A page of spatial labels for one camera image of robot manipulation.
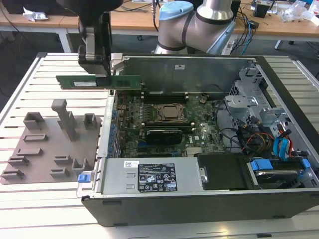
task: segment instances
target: floor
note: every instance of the floor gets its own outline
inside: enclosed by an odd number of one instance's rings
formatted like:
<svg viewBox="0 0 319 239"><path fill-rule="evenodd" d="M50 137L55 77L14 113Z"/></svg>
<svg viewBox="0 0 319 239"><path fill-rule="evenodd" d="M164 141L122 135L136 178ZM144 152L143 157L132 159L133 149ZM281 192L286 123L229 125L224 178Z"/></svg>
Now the floor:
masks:
<svg viewBox="0 0 319 239"><path fill-rule="evenodd" d="M5 41L0 44L0 111L38 52L63 52L57 36L53 33L25 33L24 36L25 38L17 33L15 41ZM77 51L80 44L79 36L72 34L71 39ZM292 59L300 60L312 74L318 73L319 45L312 45L318 49L315 50L306 42L295 42L294 45L284 42L280 50L275 50L275 44L275 41L253 40L245 55L288 55ZM114 35L112 52L150 53L156 45L157 37L154 36L143 36L139 41L136 36Z"/></svg>

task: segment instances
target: power supply label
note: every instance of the power supply label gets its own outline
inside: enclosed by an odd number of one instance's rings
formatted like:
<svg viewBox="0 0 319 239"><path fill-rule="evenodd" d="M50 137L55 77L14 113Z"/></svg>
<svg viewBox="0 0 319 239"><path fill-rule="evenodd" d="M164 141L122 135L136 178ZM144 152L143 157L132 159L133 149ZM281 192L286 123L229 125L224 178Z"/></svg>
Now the power supply label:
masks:
<svg viewBox="0 0 319 239"><path fill-rule="evenodd" d="M177 191L173 163L139 164L138 176L138 190L141 193Z"/></svg>

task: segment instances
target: motherboard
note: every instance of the motherboard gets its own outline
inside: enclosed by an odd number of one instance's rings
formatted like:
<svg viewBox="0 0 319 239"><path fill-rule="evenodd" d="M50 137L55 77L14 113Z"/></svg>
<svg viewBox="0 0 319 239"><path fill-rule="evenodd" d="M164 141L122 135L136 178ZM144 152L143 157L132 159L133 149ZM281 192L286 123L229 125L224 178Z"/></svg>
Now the motherboard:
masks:
<svg viewBox="0 0 319 239"><path fill-rule="evenodd" d="M206 95L144 99L119 94L119 138L122 158L193 157L223 152L214 122L215 103Z"/></svg>

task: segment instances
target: cpu socket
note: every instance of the cpu socket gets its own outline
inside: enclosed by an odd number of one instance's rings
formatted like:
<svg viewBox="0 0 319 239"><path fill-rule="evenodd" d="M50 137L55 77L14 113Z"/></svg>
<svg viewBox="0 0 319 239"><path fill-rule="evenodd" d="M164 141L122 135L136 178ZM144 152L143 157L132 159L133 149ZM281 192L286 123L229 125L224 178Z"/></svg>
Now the cpu socket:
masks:
<svg viewBox="0 0 319 239"><path fill-rule="evenodd" d="M181 104L167 104L156 106L158 121L184 120L184 110Z"/></svg>

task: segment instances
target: green circuit board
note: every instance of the green circuit board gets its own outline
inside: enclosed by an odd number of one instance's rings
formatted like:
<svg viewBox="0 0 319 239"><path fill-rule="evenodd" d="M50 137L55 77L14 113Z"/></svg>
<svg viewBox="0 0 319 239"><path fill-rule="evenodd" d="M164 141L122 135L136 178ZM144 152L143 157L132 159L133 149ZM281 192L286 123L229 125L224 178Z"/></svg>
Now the green circuit board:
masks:
<svg viewBox="0 0 319 239"><path fill-rule="evenodd" d="M200 104L201 98L202 95L190 95L186 104L166 104L178 107L182 105L180 114L183 119L178 122L194 122L193 131L184 133L180 144L152 146L146 144L146 129L141 128L141 124L145 120L157 121L158 108L163 104L143 104L137 97L125 97L123 103L123 99L119 98L119 105L124 109L120 125L124 138L121 142L121 156L123 158L186 157L192 156L189 155L190 152L223 152L223 140L213 121L214 104L213 102Z"/></svg>

